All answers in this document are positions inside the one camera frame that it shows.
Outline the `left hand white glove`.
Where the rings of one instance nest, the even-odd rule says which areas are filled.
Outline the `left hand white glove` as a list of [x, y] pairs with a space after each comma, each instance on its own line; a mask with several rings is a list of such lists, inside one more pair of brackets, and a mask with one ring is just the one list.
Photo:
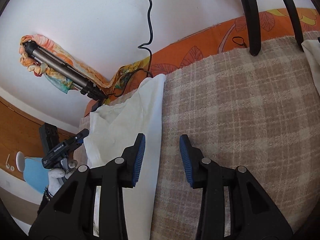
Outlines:
[[67, 171], [61, 168], [53, 168], [48, 172], [48, 193], [51, 197], [53, 197], [57, 191], [64, 184], [63, 179], [68, 179], [76, 169], [78, 162], [76, 160], [72, 160], [68, 163], [69, 169]]

